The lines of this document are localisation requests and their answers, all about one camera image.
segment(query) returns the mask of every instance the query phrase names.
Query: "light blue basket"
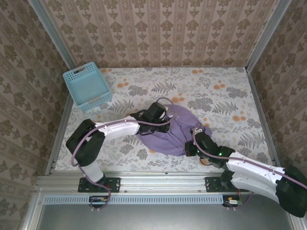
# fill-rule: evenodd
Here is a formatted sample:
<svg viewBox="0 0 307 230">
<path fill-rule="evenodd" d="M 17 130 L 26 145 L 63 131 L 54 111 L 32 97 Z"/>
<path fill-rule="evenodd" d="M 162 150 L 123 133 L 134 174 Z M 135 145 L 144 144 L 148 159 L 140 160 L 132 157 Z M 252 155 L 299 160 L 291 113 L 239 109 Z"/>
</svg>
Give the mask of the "light blue basket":
<svg viewBox="0 0 307 230">
<path fill-rule="evenodd" d="M 74 102 L 84 112 L 112 99 L 111 90 L 94 62 L 67 71 L 63 77 Z"/>
</svg>

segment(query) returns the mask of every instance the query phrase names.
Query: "gray floor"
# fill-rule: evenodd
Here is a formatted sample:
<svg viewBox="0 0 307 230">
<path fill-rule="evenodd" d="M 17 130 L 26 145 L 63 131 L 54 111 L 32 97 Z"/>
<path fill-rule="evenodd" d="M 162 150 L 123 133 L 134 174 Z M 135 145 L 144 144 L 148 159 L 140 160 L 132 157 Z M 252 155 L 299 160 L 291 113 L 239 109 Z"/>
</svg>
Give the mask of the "gray floor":
<svg viewBox="0 0 307 230">
<path fill-rule="evenodd" d="M 292 230 L 277 203 L 255 195 L 242 209 L 221 205 L 48 205 L 38 230 Z"/>
</svg>

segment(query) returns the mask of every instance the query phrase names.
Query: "patterned wallpaper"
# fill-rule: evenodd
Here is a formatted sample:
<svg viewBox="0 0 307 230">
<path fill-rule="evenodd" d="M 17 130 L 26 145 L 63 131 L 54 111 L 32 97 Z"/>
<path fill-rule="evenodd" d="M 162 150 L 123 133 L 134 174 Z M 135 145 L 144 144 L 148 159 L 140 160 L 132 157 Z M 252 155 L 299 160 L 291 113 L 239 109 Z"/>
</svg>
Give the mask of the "patterned wallpaper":
<svg viewBox="0 0 307 230">
<path fill-rule="evenodd" d="M 67 98 L 66 66 L 26 0 L 0 1 L 0 229 L 15 230 L 44 174 Z"/>
<path fill-rule="evenodd" d="M 295 0 L 252 71 L 282 165 L 307 175 L 307 1 Z"/>
<path fill-rule="evenodd" d="M 42 0 L 76 65 L 244 66 L 277 0 Z"/>
</svg>

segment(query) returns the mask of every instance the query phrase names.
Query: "floral patterned floor mat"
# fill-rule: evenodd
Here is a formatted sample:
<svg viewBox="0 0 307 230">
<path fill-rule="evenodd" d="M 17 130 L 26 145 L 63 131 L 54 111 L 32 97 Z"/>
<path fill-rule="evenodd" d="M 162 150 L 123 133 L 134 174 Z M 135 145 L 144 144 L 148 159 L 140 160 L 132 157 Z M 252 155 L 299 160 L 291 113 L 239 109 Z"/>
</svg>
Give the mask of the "floral patterned floor mat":
<svg viewBox="0 0 307 230">
<path fill-rule="evenodd" d="M 112 101 L 83 113 L 74 104 L 56 170 L 77 170 L 65 143 L 78 125 L 122 119 L 147 109 L 159 97 L 189 109 L 213 131 L 218 145 L 272 164 L 244 68 L 101 69 L 112 90 Z M 166 156 L 144 146 L 135 136 L 105 142 L 98 156 L 103 171 L 219 172 L 199 157 Z"/>
</svg>

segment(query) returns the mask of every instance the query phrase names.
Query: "purple cloth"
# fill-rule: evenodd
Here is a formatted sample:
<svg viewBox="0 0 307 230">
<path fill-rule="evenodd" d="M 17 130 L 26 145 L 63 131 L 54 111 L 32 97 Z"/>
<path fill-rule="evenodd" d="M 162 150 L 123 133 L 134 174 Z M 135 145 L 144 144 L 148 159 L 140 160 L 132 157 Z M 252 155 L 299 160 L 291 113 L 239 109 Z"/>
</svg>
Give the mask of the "purple cloth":
<svg viewBox="0 0 307 230">
<path fill-rule="evenodd" d="M 137 135 L 140 141 L 149 149 L 166 155 L 185 155 L 184 144 L 193 140 L 191 130 L 200 121 L 189 110 L 180 105 L 165 105 L 169 108 L 169 116 L 174 114 L 170 129 L 167 133 L 154 132 L 153 134 L 142 136 Z M 203 128 L 205 133 L 211 137 L 212 131 L 208 127 Z"/>
</svg>

